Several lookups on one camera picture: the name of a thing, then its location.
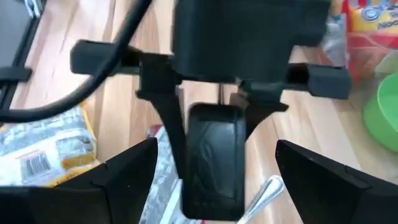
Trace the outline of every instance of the snack bag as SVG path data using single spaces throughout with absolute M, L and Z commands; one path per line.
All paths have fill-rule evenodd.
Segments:
M 52 187 L 98 164 L 96 139 L 79 106 L 0 131 L 0 185 Z
M 354 83 L 398 72 L 398 4 L 345 0 L 347 63 Z

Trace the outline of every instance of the wooden surface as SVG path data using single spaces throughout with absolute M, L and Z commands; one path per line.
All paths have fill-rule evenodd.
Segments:
M 48 0 L 26 65 L 34 69 L 27 84 L 20 84 L 12 107 L 45 105 L 78 87 L 85 76 L 69 69 L 69 51 L 78 39 L 110 41 L 116 35 L 131 0 Z M 170 52 L 172 0 L 156 0 L 132 44 L 151 52 Z M 295 49 L 292 61 L 307 61 Z M 117 75 L 91 96 L 86 108 L 98 138 L 98 157 L 104 161 L 145 138 L 147 128 L 160 119 L 151 105 L 138 100 L 137 77 Z M 217 86 L 185 82 L 185 110 L 195 101 L 216 102 Z M 226 96 L 236 91 L 225 88 Z M 246 201 L 261 184 L 278 174 L 274 159 L 278 139 L 288 139 L 338 162 L 398 184 L 398 154 L 375 143 L 367 134 L 361 108 L 369 86 L 357 86 L 347 101 L 314 98 L 308 93 L 285 91 L 282 101 L 288 112 L 263 121 L 247 141 Z M 258 215 L 254 223 L 301 223 L 285 191 Z

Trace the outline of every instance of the green bowl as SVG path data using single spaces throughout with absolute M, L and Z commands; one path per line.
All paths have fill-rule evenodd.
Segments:
M 398 74 L 389 75 L 365 106 L 365 125 L 388 149 L 398 152 Z

